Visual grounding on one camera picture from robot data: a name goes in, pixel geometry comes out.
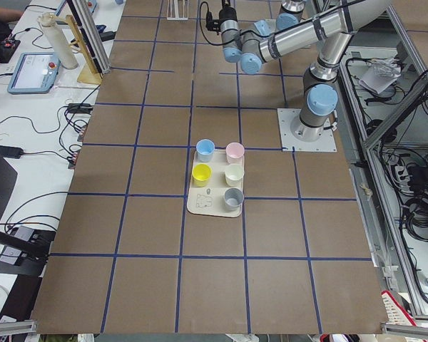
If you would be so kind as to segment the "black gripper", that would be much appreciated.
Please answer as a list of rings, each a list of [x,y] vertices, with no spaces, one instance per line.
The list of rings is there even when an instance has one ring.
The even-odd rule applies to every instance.
[[[219,11],[219,21],[224,22],[228,20],[237,21],[236,10],[231,6],[230,0],[221,1],[221,10]]]

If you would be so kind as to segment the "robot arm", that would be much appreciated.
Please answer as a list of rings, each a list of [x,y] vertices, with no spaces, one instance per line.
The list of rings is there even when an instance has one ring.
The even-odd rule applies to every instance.
[[[293,136],[303,142],[317,141],[326,119],[335,111],[338,94],[334,88],[342,54],[357,31],[378,18],[390,1],[340,1],[336,7],[303,21],[304,1],[283,1],[273,25],[261,20],[241,30],[236,10],[222,1],[218,19],[207,30],[221,35],[223,55],[239,63],[243,73],[255,75],[263,64],[277,60],[314,43],[321,43],[318,57],[303,77],[305,103],[292,120]]]

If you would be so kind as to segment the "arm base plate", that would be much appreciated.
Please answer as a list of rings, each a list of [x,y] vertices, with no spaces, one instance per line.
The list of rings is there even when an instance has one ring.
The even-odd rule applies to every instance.
[[[336,152],[336,126],[327,118],[322,127],[310,128],[300,120],[300,109],[278,108],[282,150],[288,152]]]

